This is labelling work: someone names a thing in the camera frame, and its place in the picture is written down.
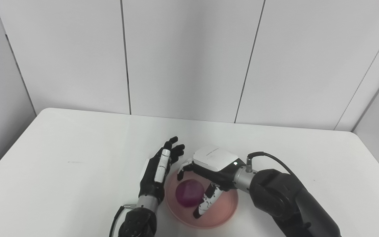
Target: black cable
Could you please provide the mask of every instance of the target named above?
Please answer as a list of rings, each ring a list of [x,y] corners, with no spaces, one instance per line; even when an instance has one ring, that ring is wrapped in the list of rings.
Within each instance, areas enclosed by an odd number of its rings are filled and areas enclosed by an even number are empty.
[[[118,211],[116,212],[115,217],[113,218],[112,225],[111,225],[111,230],[109,232],[109,237],[113,237],[113,234],[114,234],[114,231],[115,231],[115,227],[116,227],[116,222],[118,222],[119,215],[124,210],[124,208],[125,208],[124,206],[121,206],[118,209]]]
[[[274,155],[269,154],[269,153],[267,153],[267,152],[263,152],[263,151],[256,151],[256,152],[253,152],[253,153],[248,154],[247,157],[248,157],[249,159],[252,159],[252,158],[254,158],[254,157],[256,157],[256,156],[267,156],[267,157],[269,157],[269,158],[275,160],[277,163],[279,163],[281,166],[283,166],[283,168],[285,168],[285,170],[286,170],[289,174],[293,175],[297,180],[299,180],[299,178],[295,175],[295,173],[293,173],[293,171],[291,171],[290,168],[289,168],[286,164],[283,163],[283,161],[279,160],[279,159],[278,159],[277,157],[275,157]]]

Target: silver metal joint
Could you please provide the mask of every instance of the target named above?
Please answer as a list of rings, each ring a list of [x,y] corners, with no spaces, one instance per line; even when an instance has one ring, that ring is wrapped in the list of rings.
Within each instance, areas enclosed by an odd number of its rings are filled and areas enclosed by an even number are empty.
[[[235,174],[233,182],[235,187],[239,190],[249,193],[249,187],[251,185],[252,178],[255,176],[257,171],[247,172],[248,167],[242,166]]]
[[[247,173],[251,173],[252,172],[252,159],[249,158],[249,157],[246,158],[246,169],[245,169],[245,171]]]
[[[147,208],[156,213],[156,211],[158,210],[158,206],[158,199],[153,197],[152,195],[141,195],[138,198],[137,207]]]
[[[125,204],[125,209],[135,209],[137,207],[137,204]]]

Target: robotic arm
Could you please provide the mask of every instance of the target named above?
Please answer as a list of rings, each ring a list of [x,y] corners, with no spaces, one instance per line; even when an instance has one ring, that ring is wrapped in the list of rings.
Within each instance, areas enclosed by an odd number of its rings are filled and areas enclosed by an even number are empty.
[[[253,170],[252,159],[256,156],[276,160],[289,174],[274,169]],[[202,216],[223,191],[240,189],[251,196],[255,207],[272,216],[287,237],[340,237],[337,224],[298,177],[268,153],[250,153],[244,163],[236,155],[207,146],[195,152],[192,161],[182,164],[178,180],[184,171],[194,171],[212,182],[193,213],[195,218]]]

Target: pink bowl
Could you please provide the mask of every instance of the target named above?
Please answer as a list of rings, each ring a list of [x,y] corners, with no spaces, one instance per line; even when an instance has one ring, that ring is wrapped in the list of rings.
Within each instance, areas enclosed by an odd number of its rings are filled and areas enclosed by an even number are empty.
[[[230,190],[223,192],[219,199],[209,208],[209,210],[199,219],[195,219],[192,213],[196,207],[183,207],[176,200],[175,190],[178,184],[184,180],[195,179],[200,182],[206,189],[210,181],[195,174],[194,172],[185,172],[184,178],[181,181],[176,179],[177,171],[170,175],[167,180],[165,191],[165,200],[172,214],[180,220],[180,222],[192,228],[216,228],[226,223],[235,213],[238,206],[238,192]]]

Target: purple sphere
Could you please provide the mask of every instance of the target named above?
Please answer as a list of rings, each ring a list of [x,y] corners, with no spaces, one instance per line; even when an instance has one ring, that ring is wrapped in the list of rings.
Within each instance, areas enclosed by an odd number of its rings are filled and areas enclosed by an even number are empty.
[[[203,185],[195,179],[188,179],[176,187],[176,200],[183,207],[195,207],[204,196]]]

